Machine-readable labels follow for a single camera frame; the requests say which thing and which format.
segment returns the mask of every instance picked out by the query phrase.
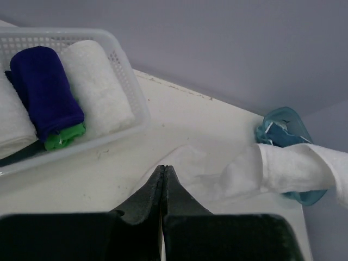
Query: navy blue towel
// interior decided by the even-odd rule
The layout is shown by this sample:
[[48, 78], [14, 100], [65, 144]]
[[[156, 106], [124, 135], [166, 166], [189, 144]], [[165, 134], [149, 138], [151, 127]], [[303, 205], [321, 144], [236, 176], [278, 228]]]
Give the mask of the navy blue towel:
[[7, 78], [27, 109], [41, 142], [45, 142], [49, 134], [84, 121], [53, 49], [38, 46], [22, 50], [11, 59], [10, 68]]

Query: black object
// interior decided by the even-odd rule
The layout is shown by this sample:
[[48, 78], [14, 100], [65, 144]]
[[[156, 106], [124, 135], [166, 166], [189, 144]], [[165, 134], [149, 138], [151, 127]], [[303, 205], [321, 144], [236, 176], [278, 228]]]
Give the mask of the black object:
[[30, 144], [28, 147], [17, 151], [16, 153], [7, 156], [6, 158], [0, 159], [0, 167], [5, 167], [10, 164], [14, 164], [20, 162], [25, 159], [29, 159], [33, 156], [37, 156], [39, 154], [43, 154], [46, 152], [44, 144], [37, 140], [36, 142]]
[[21, 214], [0, 220], [0, 260], [302, 261], [276, 215], [213, 215], [180, 184], [172, 166], [108, 213]]

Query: white cloth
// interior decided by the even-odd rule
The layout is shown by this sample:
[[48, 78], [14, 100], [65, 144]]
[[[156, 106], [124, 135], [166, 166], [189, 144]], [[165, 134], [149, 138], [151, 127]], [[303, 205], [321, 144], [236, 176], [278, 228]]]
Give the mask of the white cloth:
[[254, 144], [218, 175], [204, 173], [206, 154], [182, 146], [149, 169], [132, 193], [148, 180], [157, 165], [173, 165], [182, 186], [207, 207], [265, 192], [329, 189], [336, 186], [338, 202], [348, 207], [348, 153], [312, 144], [279, 148]]
[[0, 64], [0, 159], [37, 140], [36, 131]]
[[86, 139], [113, 134], [132, 124], [135, 118], [127, 96], [100, 44], [76, 42], [60, 58], [85, 114]]
[[312, 144], [279, 148], [248, 147], [209, 185], [186, 189], [198, 201], [249, 198], [264, 192], [329, 189], [336, 186], [338, 202], [348, 207], [348, 153]]

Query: rolled towel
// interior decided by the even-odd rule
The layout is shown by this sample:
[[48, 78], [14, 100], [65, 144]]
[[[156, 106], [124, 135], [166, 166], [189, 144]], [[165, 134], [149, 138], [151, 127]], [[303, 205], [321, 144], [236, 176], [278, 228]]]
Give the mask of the rolled towel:
[[38, 138], [80, 124], [84, 114], [73, 98], [57, 53], [38, 46], [18, 52], [10, 62], [7, 76], [16, 89]]
[[0, 159], [37, 140], [33, 124], [0, 64]]
[[127, 96], [102, 46], [91, 40], [76, 42], [60, 57], [85, 113], [87, 139], [115, 133], [134, 121]]

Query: white towel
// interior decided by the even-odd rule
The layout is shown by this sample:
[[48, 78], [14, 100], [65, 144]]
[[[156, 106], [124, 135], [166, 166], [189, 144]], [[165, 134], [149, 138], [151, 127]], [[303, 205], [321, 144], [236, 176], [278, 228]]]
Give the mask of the white towel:
[[215, 178], [186, 187], [198, 201], [232, 201], [265, 192], [329, 189], [336, 186], [338, 202], [348, 207], [348, 153], [311, 144], [279, 148], [248, 147]]
[[37, 140], [36, 131], [16, 90], [0, 64], [0, 159]]
[[86, 139], [128, 127], [134, 114], [103, 49], [96, 41], [76, 42], [60, 55], [71, 90], [85, 114]]

